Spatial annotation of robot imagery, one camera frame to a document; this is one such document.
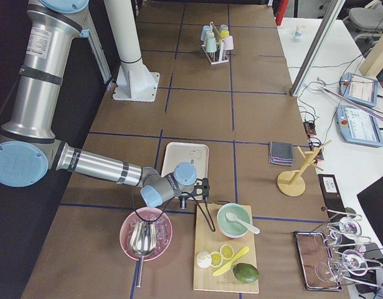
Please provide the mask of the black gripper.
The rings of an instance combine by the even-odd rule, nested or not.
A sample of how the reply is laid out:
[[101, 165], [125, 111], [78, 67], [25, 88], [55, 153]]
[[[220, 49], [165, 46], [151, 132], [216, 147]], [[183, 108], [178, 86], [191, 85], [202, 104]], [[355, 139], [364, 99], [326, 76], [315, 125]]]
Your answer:
[[191, 194], [196, 199], [208, 199], [209, 198], [209, 180], [208, 178], [202, 178], [196, 179], [196, 183], [194, 185], [194, 189], [192, 190]]

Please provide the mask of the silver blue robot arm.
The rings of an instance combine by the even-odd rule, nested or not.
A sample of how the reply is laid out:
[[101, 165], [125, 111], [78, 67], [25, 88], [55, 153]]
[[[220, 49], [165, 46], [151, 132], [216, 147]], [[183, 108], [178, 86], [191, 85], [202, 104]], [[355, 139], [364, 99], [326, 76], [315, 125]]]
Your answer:
[[209, 183], [193, 164], [182, 162], [161, 175], [154, 168], [73, 148], [51, 130], [65, 66], [74, 38], [87, 36], [102, 77], [111, 73], [89, 13], [87, 1], [29, 1], [32, 28], [11, 120], [1, 127], [0, 183], [24, 187], [50, 169], [64, 169], [141, 189], [145, 204], [160, 206], [174, 197], [207, 199]]

